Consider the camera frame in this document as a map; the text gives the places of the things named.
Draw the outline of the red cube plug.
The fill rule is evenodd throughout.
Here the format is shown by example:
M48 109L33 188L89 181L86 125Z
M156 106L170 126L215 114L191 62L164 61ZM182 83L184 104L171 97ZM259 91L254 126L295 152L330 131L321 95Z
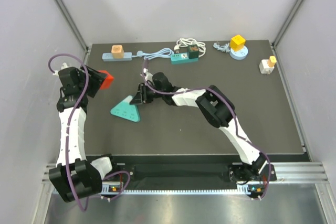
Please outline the red cube plug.
M103 73L106 75L102 85L100 86L101 90L108 89L112 82L114 81L114 77L106 70L99 70L100 73Z

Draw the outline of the teal triangular socket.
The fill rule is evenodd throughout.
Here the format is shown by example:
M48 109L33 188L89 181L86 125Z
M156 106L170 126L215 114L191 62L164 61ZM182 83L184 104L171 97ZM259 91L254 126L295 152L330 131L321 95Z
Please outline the teal triangular socket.
M124 98L110 110L110 114L131 122L140 122L138 107L130 104L132 99L131 95Z

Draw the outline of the teal power strip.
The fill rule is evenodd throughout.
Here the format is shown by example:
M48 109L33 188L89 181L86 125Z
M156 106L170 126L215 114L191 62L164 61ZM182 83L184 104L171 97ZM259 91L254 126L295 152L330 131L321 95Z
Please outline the teal power strip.
M171 64L193 63L198 62L198 58L190 59L188 53L177 53L171 56Z

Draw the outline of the dark green cube plug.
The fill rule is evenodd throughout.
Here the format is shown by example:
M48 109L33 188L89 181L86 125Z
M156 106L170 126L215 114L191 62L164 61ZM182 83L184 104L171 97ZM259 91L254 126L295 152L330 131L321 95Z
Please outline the dark green cube plug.
M196 44L187 46L187 53L190 59L198 59L199 58L199 47Z

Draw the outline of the round light blue socket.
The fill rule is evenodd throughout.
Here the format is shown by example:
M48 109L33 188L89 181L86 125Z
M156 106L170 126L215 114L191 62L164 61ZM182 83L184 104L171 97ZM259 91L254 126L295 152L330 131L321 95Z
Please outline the round light blue socket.
M244 60L248 55L248 48L244 46L242 49L235 51L230 49L229 55L235 60Z

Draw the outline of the yellow cube plug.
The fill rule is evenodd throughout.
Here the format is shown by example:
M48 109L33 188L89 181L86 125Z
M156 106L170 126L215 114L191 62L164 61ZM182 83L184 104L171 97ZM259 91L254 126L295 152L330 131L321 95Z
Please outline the yellow cube plug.
M241 35L236 35L231 38L229 46L233 51L239 51L243 49L244 45L246 43L246 40Z

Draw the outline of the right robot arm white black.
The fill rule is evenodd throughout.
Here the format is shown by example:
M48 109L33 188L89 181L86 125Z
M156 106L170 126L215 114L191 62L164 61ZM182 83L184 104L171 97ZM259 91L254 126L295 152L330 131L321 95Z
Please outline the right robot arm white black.
M142 77L143 82L138 85L131 105L149 104L161 98L167 105L198 108L206 121L222 131L238 152L242 164L234 180L269 182L271 164L268 156L250 141L239 123L234 105L216 86L182 88L172 85L164 73L151 74L147 69Z

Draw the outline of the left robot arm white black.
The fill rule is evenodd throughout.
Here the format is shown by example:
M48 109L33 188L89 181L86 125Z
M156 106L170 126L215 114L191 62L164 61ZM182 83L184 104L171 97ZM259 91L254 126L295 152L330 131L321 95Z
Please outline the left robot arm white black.
M109 88L114 77L106 70L70 67L66 63L56 75L61 82L56 105L61 138L59 156L55 168L49 171L49 180L61 198L71 202L101 192L102 180L114 180L119 174L109 155L88 161L84 139L88 99Z

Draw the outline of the orange cube plug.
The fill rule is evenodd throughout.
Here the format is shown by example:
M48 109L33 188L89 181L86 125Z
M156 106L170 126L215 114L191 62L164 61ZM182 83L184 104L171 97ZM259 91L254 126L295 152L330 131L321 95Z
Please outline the orange cube plug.
M124 58L124 49L122 45L113 45L111 47L111 53L114 59Z

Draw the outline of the white cube socket adapter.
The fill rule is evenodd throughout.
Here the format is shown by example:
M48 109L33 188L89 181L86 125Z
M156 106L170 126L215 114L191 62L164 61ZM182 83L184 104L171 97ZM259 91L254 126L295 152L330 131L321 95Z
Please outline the white cube socket adapter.
M268 59L263 59L259 64L259 71L261 74L271 74L275 66L269 66Z

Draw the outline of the small orange plug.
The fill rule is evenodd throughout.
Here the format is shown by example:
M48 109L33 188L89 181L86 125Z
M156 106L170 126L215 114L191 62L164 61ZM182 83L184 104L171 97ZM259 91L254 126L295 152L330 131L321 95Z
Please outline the small orange plug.
M267 60L267 65L269 68L273 68L276 63L277 63L277 59L275 56L270 56Z

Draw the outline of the light blue power strip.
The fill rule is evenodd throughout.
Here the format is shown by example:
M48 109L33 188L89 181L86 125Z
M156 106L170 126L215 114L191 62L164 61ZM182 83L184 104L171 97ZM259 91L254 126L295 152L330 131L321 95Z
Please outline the light blue power strip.
M112 53L103 53L102 60L104 62L118 62L118 61L131 61L132 60L132 53L125 52L123 58L115 58Z

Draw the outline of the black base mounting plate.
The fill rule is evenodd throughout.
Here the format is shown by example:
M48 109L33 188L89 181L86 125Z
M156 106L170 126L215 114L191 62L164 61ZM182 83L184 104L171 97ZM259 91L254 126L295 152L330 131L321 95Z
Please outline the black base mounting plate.
M275 182L277 175L273 166L266 165L261 172L253 172L238 164L117 164L114 170L126 170L133 181L143 178L218 178L224 182Z

